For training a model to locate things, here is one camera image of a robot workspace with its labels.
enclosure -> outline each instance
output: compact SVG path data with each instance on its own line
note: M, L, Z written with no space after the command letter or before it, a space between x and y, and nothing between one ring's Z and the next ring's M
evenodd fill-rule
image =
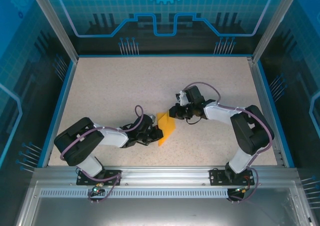
M1 225L318 225L318 0L0 6ZM83 117L132 123L136 105L167 112L192 82L213 85L223 104L258 106L273 129L272 148L252 164L252 198L231 203L228 189L239 186L211 185L210 170L223 170L239 148L233 128L175 120L161 146L95 148L107 170L122 174L112 192L105 187L110 197L91 205L92 186L76 184L55 137Z

yellow object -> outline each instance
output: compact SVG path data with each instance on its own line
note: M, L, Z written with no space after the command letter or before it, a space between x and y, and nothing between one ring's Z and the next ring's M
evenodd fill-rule
M161 146L169 135L176 129L175 119L169 116L169 112L157 113L158 127L162 130L163 138L158 140L158 145Z

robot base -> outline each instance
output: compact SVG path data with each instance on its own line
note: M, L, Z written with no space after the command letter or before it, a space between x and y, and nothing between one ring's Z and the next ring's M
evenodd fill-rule
M115 176L117 174L121 173L121 170L106 170L104 172L99 173L96 178L97 179L106 179L106 178L110 178L112 176ZM112 179L112 180L108 180L104 182L104 186L113 186L115 183L116 179ZM82 171L78 172L78 177L76 179L76 185L88 185L88 186L95 186L96 184L98 184L97 181L93 181L89 178L87 178Z
M209 170L209 178L211 186L247 186L248 181L246 176L250 179L250 186L255 185L255 180L251 170L245 170L240 174L236 174L236 178L232 183L227 178L225 170L218 170L217 168Z

black mounting plate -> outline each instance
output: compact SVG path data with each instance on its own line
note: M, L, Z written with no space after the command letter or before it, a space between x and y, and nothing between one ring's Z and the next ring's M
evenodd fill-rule
M117 174L121 173L121 170L107 170L104 174L104 176L102 177L102 179L106 179L106 178L110 178L112 176L115 176ZM104 182L103 184L105 186L113 186L114 183L116 181L116 178L113 180L108 180L106 182ZM79 170L78 172L78 177L76 179L76 185L89 185L89 186L95 186L96 184L98 184L99 182L97 181L93 181L91 179L88 179L81 170Z
M236 175L236 178L233 180L231 184L229 179L226 177L225 170L213 169L209 170L209 179L211 186L247 186L248 181L244 178L244 176L251 177L250 186L255 185L255 180L253 178L253 174L251 170L245 170L240 174Z

speckled tabletop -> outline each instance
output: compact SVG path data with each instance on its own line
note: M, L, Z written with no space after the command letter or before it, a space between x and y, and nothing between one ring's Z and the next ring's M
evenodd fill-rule
M80 58L58 133L82 117L119 127L137 118L139 104L146 114L166 112L175 94L194 81L204 81L230 106L260 106L245 57ZM205 99L217 99L212 89L198 86ZM236 153L232 126L201 120L196 125L176 120L176 129L158 147L136 144L127 149L99 145L94 154L105 166L224 166ZM53 148L49 165L66 165ZM254 165L276 165L273 150Z

